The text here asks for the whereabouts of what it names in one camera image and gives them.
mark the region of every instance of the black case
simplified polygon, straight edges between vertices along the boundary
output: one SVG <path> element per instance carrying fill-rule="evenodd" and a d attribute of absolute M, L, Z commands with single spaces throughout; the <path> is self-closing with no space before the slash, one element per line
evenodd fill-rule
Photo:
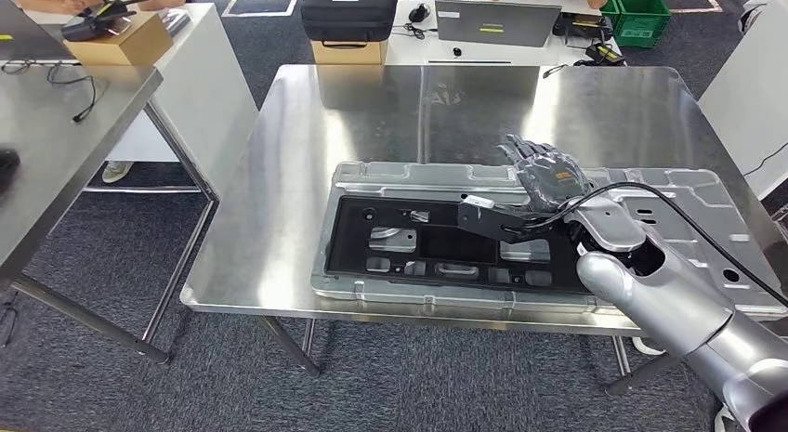
<path fill-rule="evenodd" d="M 304 0 L 301 21 L 316 41 L 380 42 L 388 39 L 397 0 Z"/>

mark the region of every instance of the white floor marking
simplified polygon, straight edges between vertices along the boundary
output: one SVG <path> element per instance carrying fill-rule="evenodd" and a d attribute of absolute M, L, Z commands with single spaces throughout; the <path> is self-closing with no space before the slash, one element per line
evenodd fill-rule
<path fill-rule="evenodd" d="M 702 14 L 704 12 L 722 12 L 723 9 L 716 0 L 707 0 L 712 7 L 698 7 L 694 9 L 671 9 L 674 14 Z"/>
<path fill-rule="evenodd" d="M 232 7 L 235 6 L 235 2 L 238 0 L 230 0 L 227 3 L 227 7 L 224 8 L 222 11 L 222 17 L 289 17 L 293 15 L 293 9 L 296 8 L 296 2 L 298 0 L 290 0 L 290 4 L 287 5 L 287 9 L 284 11 L 266 11 L 266 12 L 244 12 L 241 14 L 232 14 L 230 11 Z"/>

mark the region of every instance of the yellow label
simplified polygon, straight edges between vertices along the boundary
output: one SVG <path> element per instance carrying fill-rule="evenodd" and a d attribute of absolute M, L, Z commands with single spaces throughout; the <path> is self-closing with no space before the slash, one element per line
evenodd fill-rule
<path fill-rule="evenodd" d="M 102 12 L 106 11 L 106 10 L 107 10 L 107 8 L 108 8 L 108 7 L 111 7 L 111 6 L 112 6 L 112 2 L 110 2 L 110 3 L 106 4 L 106 5 L 104 5 L 104 6 L 103 6 L 101 9 L 99 9 L 99 10 L 96 12 L 96 15 L 97 15 L 97 16 L 100 16 Z"/>
<path fill-rule="evenodd" d="M 608 48 L 606 48 L 604 46 L 600 46 L 598 49 L 599 49 L 599 51 L 602 52 L 602 54 L 604 54 L 605 56 L 607 56 L 609 58 L 613 58 L 613 59 L 617 59 L 618 58 L 617 54 L 615 54 L 614 52 L 612 52 L 611 50 L 609 50 Z"/>

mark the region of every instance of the black mounting plate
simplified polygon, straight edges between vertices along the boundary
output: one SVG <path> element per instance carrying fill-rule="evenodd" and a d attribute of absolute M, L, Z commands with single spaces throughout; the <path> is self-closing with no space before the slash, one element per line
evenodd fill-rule
<path fill-rule="evenodd" d="M 325 273 L 397 283 L 590 294 L 577 277 L 578 254 L 565 226 L 557 224 L 537 237 L 547 241 L 549 260 L 506 260 L 498 241 L 459 229 L 457 211 L 456 202 L 343 195 L 336 206 Z M 375 228 L 411 229 L 413 245 L 406 250 L 372 249 Z M 371 260 L 383 266 L 369 270 Z"/>

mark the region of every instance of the bolt hole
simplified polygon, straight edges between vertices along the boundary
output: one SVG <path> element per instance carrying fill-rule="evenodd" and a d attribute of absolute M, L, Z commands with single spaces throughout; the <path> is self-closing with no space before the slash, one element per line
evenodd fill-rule
<path fill-rule="evenodd" d="M 725 269 L 722 271 L 722 276 L 728 279 L 729 281 L 739 281 L 739 273 L 734 271 L 733 269 Z"/>

